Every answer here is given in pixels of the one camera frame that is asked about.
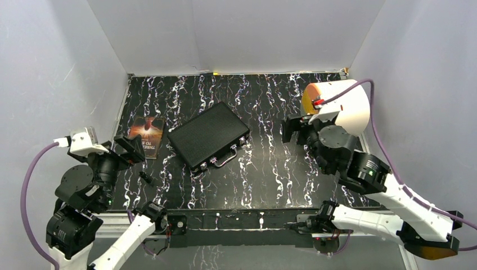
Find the black poker chip case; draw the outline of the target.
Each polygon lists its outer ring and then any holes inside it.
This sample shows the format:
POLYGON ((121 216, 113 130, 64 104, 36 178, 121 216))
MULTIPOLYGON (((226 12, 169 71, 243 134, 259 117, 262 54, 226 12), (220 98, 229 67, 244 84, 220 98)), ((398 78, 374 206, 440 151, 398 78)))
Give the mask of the black poker chip case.
POLYGON ((175 153, 193 172, 221 168, 247 143, 250 128, 224 102, 219 102, 170 131, 175 153))

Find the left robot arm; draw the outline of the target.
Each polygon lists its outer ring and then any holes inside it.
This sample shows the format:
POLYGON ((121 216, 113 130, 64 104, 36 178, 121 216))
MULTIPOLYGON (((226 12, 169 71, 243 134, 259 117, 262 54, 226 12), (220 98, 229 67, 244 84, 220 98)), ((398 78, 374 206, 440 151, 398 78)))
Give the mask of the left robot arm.
POLYGON ((133 211, 129 227, 97 259, 88 261, 97 231, 103 225, 99 214, 112 203, 118 173, 145 161, 142 137, 116 136, 114 143, 99 143, 89 129, 73 132, 55 140, 66 147, 79 165, 68 169, 55 190, 57 202, 47 223, 46 243, 53 260, 52 269, 120 269, 133 252, 151 234, 168 227, 167 211, 150 201, 133 211))

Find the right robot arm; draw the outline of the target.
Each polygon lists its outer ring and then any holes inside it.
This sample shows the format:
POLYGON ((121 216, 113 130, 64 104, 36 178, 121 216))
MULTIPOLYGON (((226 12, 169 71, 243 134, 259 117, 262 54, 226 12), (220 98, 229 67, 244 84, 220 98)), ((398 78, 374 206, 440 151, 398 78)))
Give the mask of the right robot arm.
POLYGON ((340 185, 390 211, 388 215, 370 213, 325 200, 317 214, 298 217, 290 229, 310 234, 363 232, 394 241, 427 260, 458 254, 460 242, 452 232, 462 226, 461 213, 435 212, 428 202, 398 183, 390 166, 358 150, 357 136, 309 115, 290 115, 282 120, 281 128, 284 143, 297 134, 297 143, 307 146, 322 174, 337 175, 340 185))

